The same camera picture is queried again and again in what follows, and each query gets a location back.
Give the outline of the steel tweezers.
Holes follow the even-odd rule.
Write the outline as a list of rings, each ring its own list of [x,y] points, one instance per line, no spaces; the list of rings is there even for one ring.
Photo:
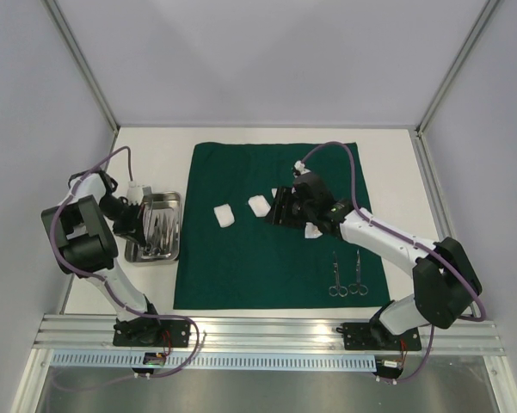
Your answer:
[[[170,227],[170,213],[165,212],[162,216],[161,221],[161,234],[160,234],[160,250],[163,254],[166,253],[167,246],[169,243],[169,227]]]
[[[177,232],[178,232],[178,216],[176,214],[173,214],[171,217],[171,220],[169,222],[169,253],[171,255],[174,254],[175,250],[175,240],[177,238]]]
[[[171,245],[172,245],[172,237],[173,233],[175,232],[175,214],[174,213],[168,213],[167,217],[165,218],[165,253],[170,254],[171,252]]]
[[[158,241],[157,248],[159,251],[163,251],[166,245],[165,237],[168,229],[168,222],[166,213],[162,213],[158,221]]]

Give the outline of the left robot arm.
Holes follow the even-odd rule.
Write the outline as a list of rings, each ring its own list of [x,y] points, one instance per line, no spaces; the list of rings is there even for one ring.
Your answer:
[[[119,265],[115,240],[145,245],[144,208],[115,196],[117,187],[102,170],[75,174],[68,194],[58,206],[44,210],[41,220],[61,271],[100,291],[115,310],[118,328],[133,325],[134,336],[152,345],[161,339],[163,324]]]

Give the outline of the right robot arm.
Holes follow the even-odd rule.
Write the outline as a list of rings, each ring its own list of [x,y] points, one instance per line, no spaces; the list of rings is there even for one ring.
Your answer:
[[[430,324],[448,329],[477,302],[482,285],[461,243],[452,237],[431,241],[376,220],[354,198],[335,199],[322,178],[306,172],[292,186],[279,187],[266,216],[272,225],[303,229],[370,250],[410,276],[413,292],[391,301],[370,320],[370,336],[380,348],[391,348],[402,334]]]

